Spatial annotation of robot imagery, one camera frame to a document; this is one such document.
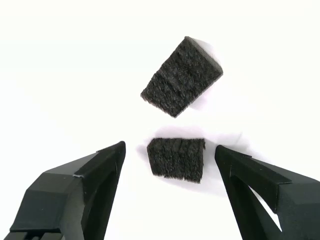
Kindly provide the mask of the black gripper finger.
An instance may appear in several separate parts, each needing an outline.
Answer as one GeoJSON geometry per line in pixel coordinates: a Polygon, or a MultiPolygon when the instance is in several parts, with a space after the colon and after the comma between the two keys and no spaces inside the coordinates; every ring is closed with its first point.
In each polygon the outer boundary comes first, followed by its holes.
{"type": "Polygon", "coordinates": [[[244,240],[318,240],[320,182],[218,145],[214,155],[244,240]]]}
{"type": "Polygon", "coordinates": [[[11,240],[103,240],[126,143],[43,172],[25,191],[11,240]]]}

